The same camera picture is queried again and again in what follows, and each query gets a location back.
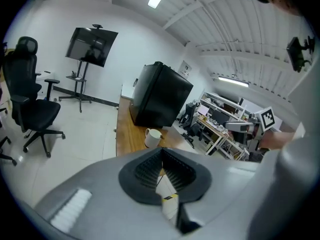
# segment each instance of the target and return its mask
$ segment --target white mug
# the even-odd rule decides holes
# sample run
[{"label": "white mug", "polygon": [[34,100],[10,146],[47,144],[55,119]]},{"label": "white mug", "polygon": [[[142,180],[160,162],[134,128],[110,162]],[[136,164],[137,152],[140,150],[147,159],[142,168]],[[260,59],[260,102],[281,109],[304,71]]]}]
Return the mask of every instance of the white mug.
[{"label": "white mug", "polygon": [[145,130],[144,144],[148,148],[156,148],[161,140],[162,133],[156,129]]}]

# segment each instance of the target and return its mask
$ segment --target wooden tabletop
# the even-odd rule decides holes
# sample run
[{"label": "wooden tabletop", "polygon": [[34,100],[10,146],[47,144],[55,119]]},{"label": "wooden tabletop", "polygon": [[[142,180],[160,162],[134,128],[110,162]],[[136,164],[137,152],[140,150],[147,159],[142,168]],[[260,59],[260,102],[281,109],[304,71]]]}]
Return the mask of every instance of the wooden tabletop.
[{"label": "wooden tabletop", "polygon": [[202,116],[198,116],[197,120],[198,120],[198,122],[203,124],[205,127],[209,128],[210,131],[214,132],[219,137],[227,136],[227,134],[223,134],[222,132],[216,130],[211,124],[209,124],[207,121],[205,121]]},{"label": "wooden tabletop", "polygon": [[[116,125],[116,155],[123,156],[135,151],[147,149],[145,132],[148,127],[135,126],[130,111],[130,99],[120,98]],[[173,127],[153,128],[162,133],[159,147],[178,148],[185,139]]]}]

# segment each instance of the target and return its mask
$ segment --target white ribbed pad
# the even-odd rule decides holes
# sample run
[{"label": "white ribbed pad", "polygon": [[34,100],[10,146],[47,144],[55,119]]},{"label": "white ribbed pad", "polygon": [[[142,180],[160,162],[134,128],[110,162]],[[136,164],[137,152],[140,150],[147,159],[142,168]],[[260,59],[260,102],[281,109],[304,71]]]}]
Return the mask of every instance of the white ribbed pad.
[{"label": "white ribbed pad", "polygon": [[89,191],[78,189],[71,199],[53,217],[50,221],[51,225],[64,233],[68,233],[86,207],[91,196],[92,194]]}]

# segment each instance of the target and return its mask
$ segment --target tv screen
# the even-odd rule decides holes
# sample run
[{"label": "tv screen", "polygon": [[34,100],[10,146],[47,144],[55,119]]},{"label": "tv screen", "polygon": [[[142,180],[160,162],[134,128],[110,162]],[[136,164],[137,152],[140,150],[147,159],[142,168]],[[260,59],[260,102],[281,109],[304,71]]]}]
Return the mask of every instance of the tv screen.
[{"label": "tv screen", "polygon": [[77,27],[65,56],[104,67],[117,35],[113,31]]}]

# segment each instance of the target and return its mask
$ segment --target chair headrest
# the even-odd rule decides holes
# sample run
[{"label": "chair headrest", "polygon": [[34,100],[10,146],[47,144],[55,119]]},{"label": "chair headrest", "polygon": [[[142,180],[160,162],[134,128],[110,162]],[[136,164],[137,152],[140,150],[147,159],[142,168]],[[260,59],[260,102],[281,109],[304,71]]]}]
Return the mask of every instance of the chair headrest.
[{"label": "chair headrest", "polygon": [[19,38],[15,47],[15,52],[30,53],[35,55],[38,51],[38,42],[29,36],[22,36]]}]

